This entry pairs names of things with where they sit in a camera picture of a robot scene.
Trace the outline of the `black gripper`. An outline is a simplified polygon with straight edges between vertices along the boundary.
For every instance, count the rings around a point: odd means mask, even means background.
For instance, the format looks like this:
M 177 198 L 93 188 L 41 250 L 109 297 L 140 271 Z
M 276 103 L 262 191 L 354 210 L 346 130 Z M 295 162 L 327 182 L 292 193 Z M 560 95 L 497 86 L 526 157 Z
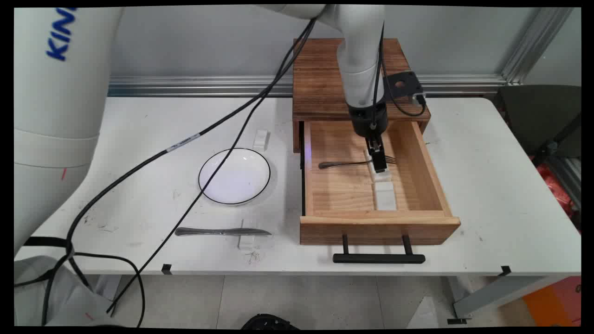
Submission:
M 368 154 L 373 156 L 374 171 L 383 173 L 387 168 L 387 161 L 380 135 L 388 127 L 386 104 L 378 103 L 365 108 L 357 108 L 349 104 L 348 112 L 355 133 L 366 138 Z

